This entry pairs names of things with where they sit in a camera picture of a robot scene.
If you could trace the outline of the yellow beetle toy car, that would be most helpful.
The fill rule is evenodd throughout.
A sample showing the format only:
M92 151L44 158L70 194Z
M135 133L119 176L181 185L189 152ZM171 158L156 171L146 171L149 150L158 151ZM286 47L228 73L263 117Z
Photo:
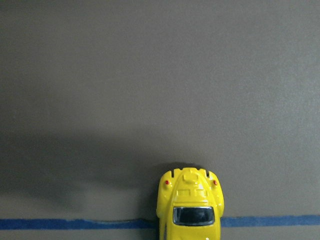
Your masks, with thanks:
M219 240L224 195L218 177L203 168L165 172L158 185L156 215L161 240Z

